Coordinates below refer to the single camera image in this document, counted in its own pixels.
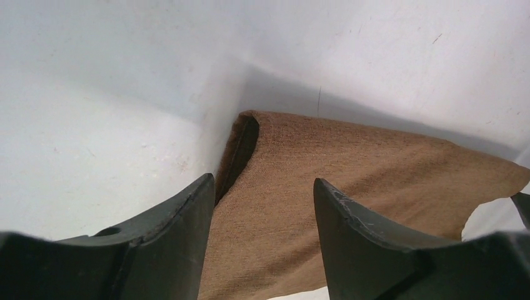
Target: folded cloth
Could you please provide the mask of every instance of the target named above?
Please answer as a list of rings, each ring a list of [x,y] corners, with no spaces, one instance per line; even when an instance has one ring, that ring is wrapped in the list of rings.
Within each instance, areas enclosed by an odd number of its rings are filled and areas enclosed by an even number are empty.
[[[433,137],[243,112],[217,175],[200,300],[261,300],[326,285],[315,178],[405,226],[460,239],[473,209],[516,194],[530,170]]]

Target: brown cloth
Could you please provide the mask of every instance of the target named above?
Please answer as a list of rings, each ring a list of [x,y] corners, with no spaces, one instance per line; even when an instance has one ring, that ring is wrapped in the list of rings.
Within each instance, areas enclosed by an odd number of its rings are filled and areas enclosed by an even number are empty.
[[[449,141],[292,114],[247,111],[217,176],[200,300],[261,300],[326,285],[313,206],[324,178],[410,228],[460,239],[481,203],[530,170]]]

